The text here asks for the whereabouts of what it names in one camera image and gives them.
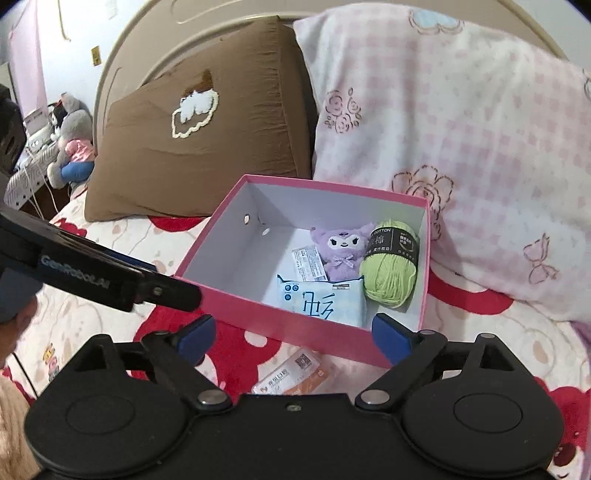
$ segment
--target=pink curtain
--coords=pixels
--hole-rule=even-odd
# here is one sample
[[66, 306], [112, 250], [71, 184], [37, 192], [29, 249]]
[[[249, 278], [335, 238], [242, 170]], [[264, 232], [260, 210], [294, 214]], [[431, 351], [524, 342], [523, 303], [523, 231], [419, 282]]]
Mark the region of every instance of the pink curtain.
[[8, 34], [9, 61], [17, 101], [23, 116], [37, 108], [47, 113], [47, 95], [37, 24], [37, 0], [28, 0]]

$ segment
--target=blue cap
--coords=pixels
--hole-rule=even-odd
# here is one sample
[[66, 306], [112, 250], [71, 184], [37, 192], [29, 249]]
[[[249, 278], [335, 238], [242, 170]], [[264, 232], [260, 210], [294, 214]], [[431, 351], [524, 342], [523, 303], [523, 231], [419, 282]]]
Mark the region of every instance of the blue cap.
[[5, 268], [0, 274], [0, 323], [12, 320], [41, 290], [43, 283]]

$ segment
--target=blue gripper pad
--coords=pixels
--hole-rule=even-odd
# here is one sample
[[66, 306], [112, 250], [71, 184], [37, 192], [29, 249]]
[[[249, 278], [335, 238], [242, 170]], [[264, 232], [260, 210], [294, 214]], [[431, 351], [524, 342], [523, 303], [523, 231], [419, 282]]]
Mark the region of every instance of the blue gripper pad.
[[216, 321], [211, 315], [203, 315], [185, 325], [173, 335], [177, 353], [191, 365], [198, 365], [216, 339]]
[[412, 339], [416, 335], [385, 313], [378, 313], [374, 317], [371, 333], [374, 344], [392, 365], [410, 355], [413, 349]]

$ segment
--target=purple plush toy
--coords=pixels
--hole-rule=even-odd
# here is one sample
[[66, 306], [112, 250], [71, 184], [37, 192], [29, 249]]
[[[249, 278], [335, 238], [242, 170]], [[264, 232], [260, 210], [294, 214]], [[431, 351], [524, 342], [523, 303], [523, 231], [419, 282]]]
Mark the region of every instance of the purple plush toy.
[[359, 266], [374, 229], [375, 224], [370, 223], [356, 230], [311, 230], [310, 235], [318, 247], [324, 271], [330, 281], [359, 278]]

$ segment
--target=orange package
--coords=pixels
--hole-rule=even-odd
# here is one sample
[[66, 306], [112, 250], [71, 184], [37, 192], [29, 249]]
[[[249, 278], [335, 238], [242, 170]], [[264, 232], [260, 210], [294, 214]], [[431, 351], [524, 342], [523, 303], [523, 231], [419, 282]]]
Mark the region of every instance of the orange package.
[[262, 395], [309, 395], [325, 391], [332, 380], [328, 362], [307, 348], [300, 348], [278, 368], [252, 387]]

